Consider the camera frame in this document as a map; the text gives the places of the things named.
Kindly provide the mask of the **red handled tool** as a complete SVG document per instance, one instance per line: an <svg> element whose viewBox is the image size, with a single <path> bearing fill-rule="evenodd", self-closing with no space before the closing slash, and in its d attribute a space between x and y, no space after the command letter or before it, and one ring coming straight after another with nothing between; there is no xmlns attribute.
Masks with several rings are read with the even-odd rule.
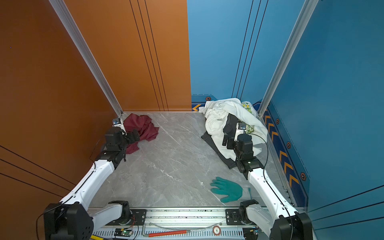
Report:
<svg viewBox="0 0 384 240"><path fill-rule="evenodd" d="M175 236L175 235L185 235L188 234L190 230L179 230L179 231L168 231L168 232L161 232L161 233L146 233L145 225L142 227L142 236L147 238L154 238L154 237L163 237L163 236Z"/></svg>

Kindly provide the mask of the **yellow black caliper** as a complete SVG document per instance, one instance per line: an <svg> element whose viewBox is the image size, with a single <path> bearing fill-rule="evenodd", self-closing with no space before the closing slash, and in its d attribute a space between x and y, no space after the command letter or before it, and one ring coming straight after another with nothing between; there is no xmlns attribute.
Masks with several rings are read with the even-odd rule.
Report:
<svg viewBox="0 0 384 240"><path fill-rule="evenodd" d="M91 235L90 239L91 240L105 240L104 238L99 237L99 236L95 236L95 235Z"/></svg>

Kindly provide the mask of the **right aluminium corner post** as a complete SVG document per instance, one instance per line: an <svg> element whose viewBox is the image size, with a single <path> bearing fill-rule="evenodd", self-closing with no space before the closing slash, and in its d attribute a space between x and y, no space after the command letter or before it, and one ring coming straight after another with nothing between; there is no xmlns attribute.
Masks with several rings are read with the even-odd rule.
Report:
<svg viewBox="0 0 384 240"><path fill-rule="evenodd" d="M304 1L303 7L299 13L299 16L292 29L290 37L275 69L275 72L271 78L271 81L267 87L265 95L262 99L261 105L258 109L258 116L261 118L268 105L270 104L272 97L286 71L286 68L300 42L300 39L313 15L313 12L318 4L319 0L306 0Z"/></svg>

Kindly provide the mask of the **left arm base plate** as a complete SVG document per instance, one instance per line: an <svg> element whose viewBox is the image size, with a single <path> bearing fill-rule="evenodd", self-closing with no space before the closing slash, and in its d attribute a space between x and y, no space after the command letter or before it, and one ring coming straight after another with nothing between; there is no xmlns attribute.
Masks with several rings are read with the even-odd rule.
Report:
<svg viewBox="0 0 384 240"><path fill-rule="evenodd" d="M146 209L131 209L131 218L128 220L118 219L114 220L107 224L107 226L126 226L130 227L132 225L135 226L143 226L146 220L147 210Z"/></svg>

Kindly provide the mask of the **white cloth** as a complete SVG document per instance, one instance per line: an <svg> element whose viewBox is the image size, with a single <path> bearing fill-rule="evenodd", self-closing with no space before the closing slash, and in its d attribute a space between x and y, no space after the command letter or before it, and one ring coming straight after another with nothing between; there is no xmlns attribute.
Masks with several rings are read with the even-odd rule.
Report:
<svg viewBox="0 0 384 240"><path fill-rule="evenodd" d="M252 115L241 105L241 101L237 98L224 99L218 101L207 101L205 106L199 108L199 112L204 114L206 118L206 131L212 136L219 150L223 150L222 141L224 137L223 128L226 124L229 114L236 116L240 121L254 127L254 132L251 133L253 141L254 156L259 155L262 149L256 145L263 144L267 141L268 130L264 124L257 118L257 111L254 110ZM236 154L230 150L223 152L225 157L236 159Z"/></svg>

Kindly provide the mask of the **green circuit board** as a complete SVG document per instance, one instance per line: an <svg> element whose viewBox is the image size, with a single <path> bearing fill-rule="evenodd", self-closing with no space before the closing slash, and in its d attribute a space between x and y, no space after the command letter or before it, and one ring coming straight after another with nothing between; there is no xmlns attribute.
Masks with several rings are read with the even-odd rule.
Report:
<svg viewBox="0 0 384 240"><path fill-rule="evenodd" d="M115 232L113 234L113 239L117 238L130 238L134 235L134 231L132 229L128 228L122 228L122 229L115 229Z"/></svg>

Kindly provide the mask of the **left aluminium corner post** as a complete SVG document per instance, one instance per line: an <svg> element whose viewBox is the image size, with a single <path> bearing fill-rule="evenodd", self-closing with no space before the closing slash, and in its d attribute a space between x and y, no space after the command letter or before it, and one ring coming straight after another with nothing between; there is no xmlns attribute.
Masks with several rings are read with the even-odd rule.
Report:
<svg viewBox="0 0 384 240"><path fill-rule="evenodd" d="M79 27L77 26L73 16L71 15L66 3L62 0L49 0L49 2L59 17L61 23L65 27L73 43L77 47L83 60L87 64L89 70L99 84L101 90L105 94L111 107L117 116L120 117L123 114L123 109L119 104L119 101L117 100L91 49L89 48L85 38L83 37Z"/></svg>

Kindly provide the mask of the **dark grey garment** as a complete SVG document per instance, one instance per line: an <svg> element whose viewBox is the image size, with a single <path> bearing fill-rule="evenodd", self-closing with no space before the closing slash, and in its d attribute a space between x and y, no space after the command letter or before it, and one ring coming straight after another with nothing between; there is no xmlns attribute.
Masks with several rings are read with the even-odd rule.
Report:
<svg viewBox="0 0 384 240"><path fill-rule="evenodd" d="M226 124L223 128L223 133L235 133L236 131L236 125L237 123L239 122L239 119L232 115L232 114L229 114L228 115L228 118L227 118L227 121L226 121ZM225 157L223 155L223 152L225 150L229 150L227 149L225 146L222 145L222 147L224 147L223 150L219 150L219 148L216 146L213 138L211 135L208 134L208 132L205 132L201 138L215 151L215 153L219 156L220 160L229 168L229 169L232 169L236 166L236 160L233 160L232 158L230 157Z"/></svg>

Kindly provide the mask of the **maroon shirt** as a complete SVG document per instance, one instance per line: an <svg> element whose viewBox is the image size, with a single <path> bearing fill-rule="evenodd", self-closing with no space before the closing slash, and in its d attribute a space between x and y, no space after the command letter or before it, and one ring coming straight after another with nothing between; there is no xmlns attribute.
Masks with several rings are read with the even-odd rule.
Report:
<svg viewBox="0 0 384 240"><path fill-rule="evenodd" d="M152 119L147 115L130 114L124 120L124 127L127 132L137 130L140 135L140 141L152 141L159 134L159 127L155 127Z"/></svg>

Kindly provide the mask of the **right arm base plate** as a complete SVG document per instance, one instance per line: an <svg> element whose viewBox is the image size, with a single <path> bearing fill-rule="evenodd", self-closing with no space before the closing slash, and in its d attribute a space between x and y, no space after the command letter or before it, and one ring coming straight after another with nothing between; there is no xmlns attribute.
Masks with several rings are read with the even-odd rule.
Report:
<svg viewBox="0 0 384 240"><path fill-rule="evenodd" d="M240 209L226 209L225 210L226 215L226 223L229 226L237 226L237 225L244 225L244 226L250 226L255 225L252 221L248 219L247 214L244 210Z"/></svg>

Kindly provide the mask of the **aluminium front rail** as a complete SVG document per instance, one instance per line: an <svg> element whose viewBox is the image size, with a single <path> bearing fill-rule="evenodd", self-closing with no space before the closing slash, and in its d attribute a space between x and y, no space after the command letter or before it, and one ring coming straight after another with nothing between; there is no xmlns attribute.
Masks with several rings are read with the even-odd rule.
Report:
<svg viewBox="0 0 384 240"><path fill-rule="evenodd" d="M169 208L131 208L146 209L146 233L161 233L168 231L190 230L185 235L147 238L142 236L142 227L103 226L95 230L93 235L105 240L268 240L269 237L257 225L235 225L226 223L226 209L239 207L169 207ZM213 227L221 228L221 235L214 236ZM130 238L113 239L115 229L128 228L134 231Z"/></svg>

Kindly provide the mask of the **round red white sticker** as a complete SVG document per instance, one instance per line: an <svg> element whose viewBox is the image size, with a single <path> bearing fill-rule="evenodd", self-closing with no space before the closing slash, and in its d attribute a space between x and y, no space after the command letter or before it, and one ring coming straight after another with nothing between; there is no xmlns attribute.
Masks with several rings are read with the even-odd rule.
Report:
<svg viewBox="0 0 384 240"><path fill-rule="evenodd" d="M219 226L214 226L213 227L213 234L214 236L220 236L221 235L221 228Z"/></svg>

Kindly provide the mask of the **lemon print cloth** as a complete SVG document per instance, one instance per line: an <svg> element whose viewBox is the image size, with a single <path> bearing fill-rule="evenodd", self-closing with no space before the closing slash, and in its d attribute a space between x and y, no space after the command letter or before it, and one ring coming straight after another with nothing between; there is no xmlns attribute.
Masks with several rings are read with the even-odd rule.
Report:
<svg viewBox="0 0 384 240"><path fill-rule="evenodd" d="M254 107L253 105L250 103L250 102L242 102L241 103L242 107L244 109L246 109L249 113L251 113L252 115L254 114ZM254 127L251 126L251 125L248 125L246 124L246 133L247 134L250 134L250 133L253 133L255 130L254 130Z"/></svg>

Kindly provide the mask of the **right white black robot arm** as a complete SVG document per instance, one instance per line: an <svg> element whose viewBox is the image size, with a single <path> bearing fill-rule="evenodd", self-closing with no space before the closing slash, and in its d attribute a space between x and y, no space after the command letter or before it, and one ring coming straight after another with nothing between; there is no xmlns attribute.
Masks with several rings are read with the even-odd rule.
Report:
<svg viewBox="0 0 384 240"><path fill-rule="evenodd" d="M313 226L306 213L299 213L270 180L265 166L254 156L251 135L224 134L223 146L233 150L236 166L256 189L267 207L249 200L239 207L241 220L257 225L270 240L313 240Z"/></svg>

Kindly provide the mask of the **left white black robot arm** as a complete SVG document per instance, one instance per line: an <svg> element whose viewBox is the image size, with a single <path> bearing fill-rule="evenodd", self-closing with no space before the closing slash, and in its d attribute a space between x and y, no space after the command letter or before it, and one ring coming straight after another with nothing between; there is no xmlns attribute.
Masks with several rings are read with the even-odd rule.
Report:
<svg viewBox="0 0 384 240"><path fill-rule="evenodd" d="M129 223L132 212L127 201L112 201L104 207L90 206L105 180L126 159L127 147L140 140L137 130L126 132L123 125L105 134L106 146L81 181L57 204L43 213L47 240L89 240L95 230L118 220Z"/></svg>

